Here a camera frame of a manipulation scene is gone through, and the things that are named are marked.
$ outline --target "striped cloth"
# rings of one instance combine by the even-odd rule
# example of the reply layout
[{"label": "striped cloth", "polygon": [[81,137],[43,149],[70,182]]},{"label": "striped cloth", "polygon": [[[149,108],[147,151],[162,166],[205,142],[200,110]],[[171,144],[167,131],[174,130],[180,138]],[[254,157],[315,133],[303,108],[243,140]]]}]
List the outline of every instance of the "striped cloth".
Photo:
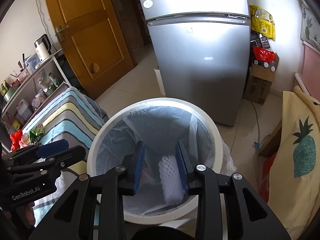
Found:
[{"label": "striped cloth", "polygon": [[[42,123],[45,134],[39,141],[41,144],[65,139],[70,148],[77,145],[83,146],[87,152],[85,158],[87,160],[91,144],[107,120],[106,112],[92,99],[71,87],[37,114],[23,129],[23,133],[28,133],[33,127]],[[78,174],[83,172],[86,172],[85,162],[79,162],[70,169],[65,169],[56,180],[57,191],[35,201],[36,225]]]}]

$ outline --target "plastic trash bag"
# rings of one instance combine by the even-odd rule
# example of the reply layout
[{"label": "plastic trash bag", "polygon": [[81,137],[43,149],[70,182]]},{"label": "plastic trash bag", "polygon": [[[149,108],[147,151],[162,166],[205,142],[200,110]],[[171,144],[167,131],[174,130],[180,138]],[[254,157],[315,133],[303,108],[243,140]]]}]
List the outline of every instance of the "plastic trash bag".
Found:
[{"label": "plastic trash bag", "polygon": [[[175,156],[175,145],[180,140],[188,154],[212,167],[214,142],[204,125],[188,111],[170,106],[141,109],[119,121],[102,140],[96,159],[97,175],[120,165],[126,155],[134,152],[139,140],[146,146],[140,188],[135,196],[124,196],[124,210],[136,215],[171,212],[178,206],[165,204],[159,161],[163,156]],[[180,205],[191,198],[185,196]]]},{"label": "plastic trash bag", "polygon": [[230,155],[230,149],[228,145],[226,145],[222,140],[222,166],[221,166],[221,174],[231,176],[232,173],[236,172],[236,167],[233,165],[233,160]]}]

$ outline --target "wooden door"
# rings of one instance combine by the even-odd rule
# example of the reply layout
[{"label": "wooden door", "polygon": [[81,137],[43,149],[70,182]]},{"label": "wooden door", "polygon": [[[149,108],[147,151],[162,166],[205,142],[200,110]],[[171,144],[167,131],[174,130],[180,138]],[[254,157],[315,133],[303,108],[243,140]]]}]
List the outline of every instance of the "wooden door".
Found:
[{"label": "wooden door", "polygon": [[111,0],[46,3],[56,33],[64,36],[60,44],[66,58],[92,99],[134,68]]}]

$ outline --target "refrigerator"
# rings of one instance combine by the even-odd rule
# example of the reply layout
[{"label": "refrigerator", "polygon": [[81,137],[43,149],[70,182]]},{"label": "refrigerator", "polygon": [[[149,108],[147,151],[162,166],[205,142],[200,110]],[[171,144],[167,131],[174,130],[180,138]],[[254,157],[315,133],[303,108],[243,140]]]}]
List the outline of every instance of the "refrigerator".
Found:
[{"label": "refrigerator", "polygon": [[233,126],[248,70],[248,0],[140,1],[166,96]]}]

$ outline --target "electric kettle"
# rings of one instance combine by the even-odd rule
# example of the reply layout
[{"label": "electric kettle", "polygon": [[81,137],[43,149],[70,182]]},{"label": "electric kettle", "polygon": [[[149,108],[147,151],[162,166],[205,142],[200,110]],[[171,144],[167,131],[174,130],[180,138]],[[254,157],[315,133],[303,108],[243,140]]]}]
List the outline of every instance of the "electric kettle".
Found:
[{"label": "electric kettle", "polygon": [[51,43],[47,34],[43,34],[35,43],[36,52],[41,62],[51,54]]}]

